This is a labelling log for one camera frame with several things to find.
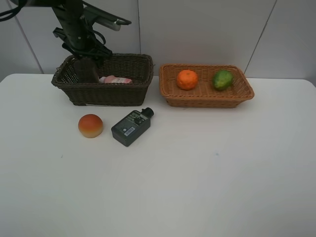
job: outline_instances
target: pink package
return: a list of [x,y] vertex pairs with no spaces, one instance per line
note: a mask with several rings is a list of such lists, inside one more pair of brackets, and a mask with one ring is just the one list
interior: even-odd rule
[[101,83],[132,83],[131,79],[128,78],[117,78],[115,76],[101,77],[99,80]]

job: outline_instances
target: white wall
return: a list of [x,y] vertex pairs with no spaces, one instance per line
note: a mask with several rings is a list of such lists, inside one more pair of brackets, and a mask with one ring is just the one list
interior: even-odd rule
[[[140,53],[137,0],[87,0],[88,3],[132,21],[122,26],[119,32],[95,24],[94,29],[102,33],[106,46],[117,53]],[[53,74],[70,53],[64,50],[62,41],[55,38],[53,30],[60,27],[51,8],[25,7],[17,15],[25,35],[46,74]]]
[[315,0],[278,0],[246,75],[308,79],[316,85],[315,10]]
[[[8,3],[0,0],[0,11],[9,9]],[[40,73],[16,19],[0,22],[0,32],[0,81],[13,73]]]
[[163,63],[250,60],[275,0],[139,0],[141,51]]

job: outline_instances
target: green fruit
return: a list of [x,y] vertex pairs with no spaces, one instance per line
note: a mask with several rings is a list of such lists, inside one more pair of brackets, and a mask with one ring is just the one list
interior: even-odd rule
[[233,74],[227,70],[218,71],[213,78],[213,86],[216,90],[226,90],[233,84]]

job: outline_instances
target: wicker basket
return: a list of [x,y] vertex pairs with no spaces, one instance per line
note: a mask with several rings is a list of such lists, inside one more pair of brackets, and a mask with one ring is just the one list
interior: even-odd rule
[[153,60],[148,55],[114,54],[105,60],[98,75],[114,75],[133,80],[122,83],[78,83],[73,56],[68,57],[55,73],[52,84],[62,89],[74,105],[140,106],[153,78]]
[[[198,85],[193,90],[181,90],[176,85],[177,76],[184,69],[195,71],[198,75]],[[234,75],[233,85],[225,91],[216,91],[212,85],[212,79],[219,70],[228,70]],[[254,97],[242,71],[230,65],[164,64],[159,72],[159,86],[167,103],[176,107],[234,108]]]

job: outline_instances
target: basket rim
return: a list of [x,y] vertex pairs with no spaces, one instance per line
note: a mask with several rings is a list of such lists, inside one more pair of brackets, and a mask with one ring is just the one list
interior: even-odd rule
[[150,65],[149,71],[149,78],[144,83],[134,83],[134,84],[122,84],[122,83],[66,83],[66,82],[59,82],[57,81],[58,77],[63,72],[63,69],[67,66],[70,60],[75,59],[73,55],[68,56],[62,65],[57,68],[51,83],[58,87],[58,88],[124,88],[124,89],[134,89],[134,88],[144,88],[148,87],[153,79],[154,71],[153,71],[153,60],[150,55],[147,54],[136,54],[136,53],[114,53],[114,57],[126,57],[126,56],[133,56],[133,57],[141,57],[146,58]]
[[[249,95],[244,95],[244,96],[238,96],[238,95],[172,95],[170,93],[167,93],[164,88],[164,76],[163,76],[163,70],[165,67],[170,67],[170,66],[185,66],[185,67],[206,67],[206,68],[223,68],[223,67],[228,67],[235,69],[239,72],[241,75],[242,80],[245,82],[247,88],[249,89],[250,93]],[[160,92],[163,97],[166,99],[182,99],[182,100],[205,100],[208,101],[209,99],[216,99],[219,101],[246,101],[246,100],[251,100],[255,94],[254,91],[249,84],[247,78],[245,77],[244,73],[238,68],[237,66],[234,65],[207,65],[207,64],[179,64],[179,63],[166,63],[162,64],[160,69],[159,69],[159,88]]]

